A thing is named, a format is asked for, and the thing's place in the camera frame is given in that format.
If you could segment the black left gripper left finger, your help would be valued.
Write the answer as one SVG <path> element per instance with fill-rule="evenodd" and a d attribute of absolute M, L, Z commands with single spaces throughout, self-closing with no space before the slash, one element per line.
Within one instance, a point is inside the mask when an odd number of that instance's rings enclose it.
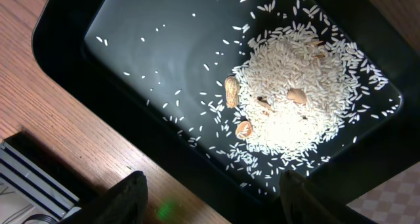
<path fill-rule="evenodd" d="M 147 203 L 146 176 L 134 171 L 61 224 L 142 224 Z"/>

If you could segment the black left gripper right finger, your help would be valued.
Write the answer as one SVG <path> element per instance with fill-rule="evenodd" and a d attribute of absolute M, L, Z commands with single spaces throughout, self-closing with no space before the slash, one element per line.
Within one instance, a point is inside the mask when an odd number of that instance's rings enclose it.
<path fill-rule="evenodd" d="M 368 224 L 373 221 L 326 195 L 294 170 L 280 177 L 280 200 L 288 223 Z"/>

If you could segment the pile of rice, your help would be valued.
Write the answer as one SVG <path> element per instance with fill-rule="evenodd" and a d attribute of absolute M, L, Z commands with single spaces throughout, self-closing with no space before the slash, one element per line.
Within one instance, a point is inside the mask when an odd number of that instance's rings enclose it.
<path fill-rule="evenodd" d="M 104 0 L 84 37 L 166 162 L 203 162 L 252 194 L 279 192 L 395 115 L 402 96 L 313 0 Z M 226 105 L 234 76 L 239 104 Z M 287 98 L 302 89 L 306 104 Z M 249 121 L 253 132 L 238 139 Z"/>

